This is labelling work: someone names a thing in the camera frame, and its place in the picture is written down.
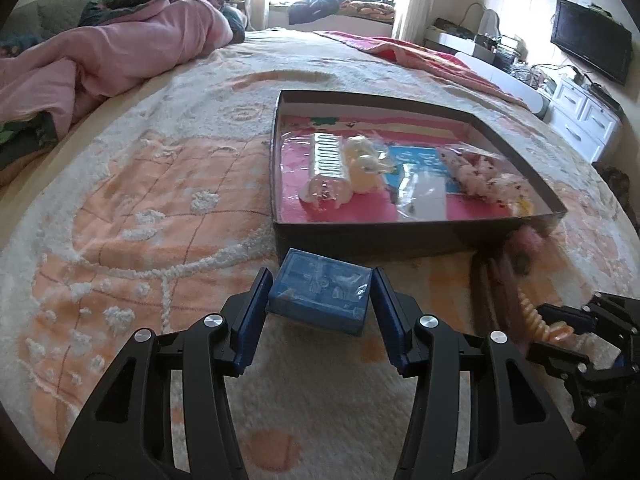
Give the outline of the clear pearl hair claw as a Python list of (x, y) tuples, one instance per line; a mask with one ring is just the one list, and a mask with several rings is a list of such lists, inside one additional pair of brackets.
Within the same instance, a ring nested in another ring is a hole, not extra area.
[(367, 136), (349, 136), (344, 141), (344, 155), (352, 190), (357, 194), (382, 191), (385, 175), (395, 171), (396, 162), (386, 146)]

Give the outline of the blue plastic box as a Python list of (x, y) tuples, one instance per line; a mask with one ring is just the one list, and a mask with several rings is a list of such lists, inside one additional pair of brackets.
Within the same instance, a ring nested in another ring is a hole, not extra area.
[(359, 337), (372, 270), (291, 248), (269, 292), (267, 311), (324, 330)]

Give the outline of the black flat television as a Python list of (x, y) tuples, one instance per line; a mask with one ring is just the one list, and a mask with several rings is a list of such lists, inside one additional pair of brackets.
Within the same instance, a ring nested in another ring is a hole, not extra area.
[(632, 60), (631, 32), (605, 14), (568, 0), (556, 0), (551, 43), (626, 84)]

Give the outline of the beige patterned bedspread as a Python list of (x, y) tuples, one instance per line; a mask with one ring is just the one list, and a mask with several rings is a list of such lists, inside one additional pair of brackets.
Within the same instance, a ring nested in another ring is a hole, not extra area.
[[(524, 107), (311, 32), (254, 32), (105, 102), (1, 194), (1, 401), (43, 463), (135, 330), (184, 330), (277, 267), (269, 140), (285, 89), (474, 114), (567, 210), (526, 296), (577, 307), (594, 292), (638, 295), (639, 240), (616, 197)], [(374, 321), (349, 337), (272, 316), (227, 391), (252, 478), (388, 479), (414, 383)]]

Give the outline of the yellow item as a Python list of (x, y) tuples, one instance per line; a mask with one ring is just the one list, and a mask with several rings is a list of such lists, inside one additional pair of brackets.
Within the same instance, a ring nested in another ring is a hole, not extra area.
[(536, 214), (536, 207), (528, 197), (520, 197), (509, 204), (513, 217), (531, 217)]

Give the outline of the pink and blue book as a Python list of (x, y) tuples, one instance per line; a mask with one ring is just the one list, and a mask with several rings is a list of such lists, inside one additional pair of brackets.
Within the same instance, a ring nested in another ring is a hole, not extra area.
[(501, 219), (536, 209), (529, 180), (467, 122), (288, 113), (274, 154), (283, 223)]

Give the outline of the floral fabric bow scrunchie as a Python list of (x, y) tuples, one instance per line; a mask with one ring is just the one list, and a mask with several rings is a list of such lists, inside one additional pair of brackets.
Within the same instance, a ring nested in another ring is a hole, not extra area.
[(530, 200), (528, 182), (518, 174), (501, 172), (489, 158), (480, 155), (470, 162), (448, 148), (438, 148), (436, 153), (465, 194), (503, 207)]

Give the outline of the dark jacket on sill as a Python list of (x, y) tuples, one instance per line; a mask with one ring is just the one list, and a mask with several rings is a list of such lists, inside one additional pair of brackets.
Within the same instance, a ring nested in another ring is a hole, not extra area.
[(340, 10), (345, 0), (299, 0), (288, 8), (288, 24), (299, 25), (326, 18)]

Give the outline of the small clear plastic packet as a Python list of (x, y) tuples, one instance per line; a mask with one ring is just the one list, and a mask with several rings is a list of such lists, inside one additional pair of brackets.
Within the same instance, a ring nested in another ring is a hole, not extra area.
[(396, 208), (401, 222), (446, 221), (446, 178), (419, 166), (405, 164), (402, 166)]

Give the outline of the pink quilt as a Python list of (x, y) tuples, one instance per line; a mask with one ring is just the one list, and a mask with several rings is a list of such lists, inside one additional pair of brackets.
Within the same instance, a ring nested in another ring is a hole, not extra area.
[(228, 20), (208, 0), (153, 0), (114, 23), (80, 26), (1, 60), (1, 121), (41, 112), (62, 138), (101, 102), (230, 44)]

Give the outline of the dark shallow cardboard tray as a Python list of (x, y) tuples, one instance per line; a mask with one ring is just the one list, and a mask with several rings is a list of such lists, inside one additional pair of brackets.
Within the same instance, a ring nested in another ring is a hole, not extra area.
[(271, 217), (290, 249), (356, 261), (462, 252), (566, 209), (488, 120), (370, 94), (284, 90), (270, 146)]

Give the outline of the white desk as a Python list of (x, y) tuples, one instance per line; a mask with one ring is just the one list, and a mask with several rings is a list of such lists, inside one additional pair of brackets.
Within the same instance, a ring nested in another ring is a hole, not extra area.
[(498, 86), (503, 92), (510, 93), (523, 101), (528, 109), (539, 119), (544, 118), (549, 100), (503, 70), (494, 65), (495, 53), (472, 39), (463, 39), (431, 25), (425, 31), (424, 46), (452, 54), (465, 63), (471, 70)]

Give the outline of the red pink blanket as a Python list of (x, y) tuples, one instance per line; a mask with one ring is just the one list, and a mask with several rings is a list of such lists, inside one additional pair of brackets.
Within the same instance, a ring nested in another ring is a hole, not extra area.
[(522, 99), (502, 91), (496, 84), (475, 73), (469, 66), (451, 54), (388, 37), (366, 37), (348, 32), (316, 32), (316, 35), (340, 42), (347, 47), (374, 55), (387, 62), (413, 70), (422, 70), (422, 72), (440, 79), (460, 84), (464, 88), (488, 96), (495, 96), (521, 107), (527, 107)]

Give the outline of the white comb hair clip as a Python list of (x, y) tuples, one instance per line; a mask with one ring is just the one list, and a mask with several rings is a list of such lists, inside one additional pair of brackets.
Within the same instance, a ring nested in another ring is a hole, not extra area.
[(335, 209), (352, 199), (354, 190), (343, 150), (343, 138), (317, 132), (311, 136), (308, 178), (299, 189), (299, 199), (316, 209), (333, 205)]

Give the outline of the white drawer cabinet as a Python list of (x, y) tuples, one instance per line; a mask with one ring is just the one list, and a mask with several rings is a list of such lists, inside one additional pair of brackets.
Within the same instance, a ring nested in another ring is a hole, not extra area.
[(622, 137), (622, 122), (588, 90), (558, 80), (544, 121), (590, 164), (607, 162)]

